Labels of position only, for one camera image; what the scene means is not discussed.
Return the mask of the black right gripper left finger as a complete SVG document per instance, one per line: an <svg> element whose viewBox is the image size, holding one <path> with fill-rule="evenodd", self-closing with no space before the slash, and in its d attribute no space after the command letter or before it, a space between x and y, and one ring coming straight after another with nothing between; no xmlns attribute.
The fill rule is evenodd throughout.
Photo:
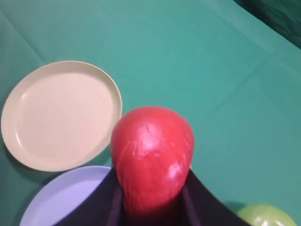
<svg viewBox="0 0 301 226"><path fill-rule="evenodd" d="M122 226L123 197L117 173L111 168L100 185L56 226Z"/></svg>

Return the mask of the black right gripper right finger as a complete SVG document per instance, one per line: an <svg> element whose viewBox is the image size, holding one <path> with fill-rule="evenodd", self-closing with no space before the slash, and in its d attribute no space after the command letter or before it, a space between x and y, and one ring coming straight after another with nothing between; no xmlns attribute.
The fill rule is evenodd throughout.
<svg viewBox="0 0 301 226"><path fill-rule="evenodd" d="M247 226L189 171L181 192L182 226Z"/></svg>

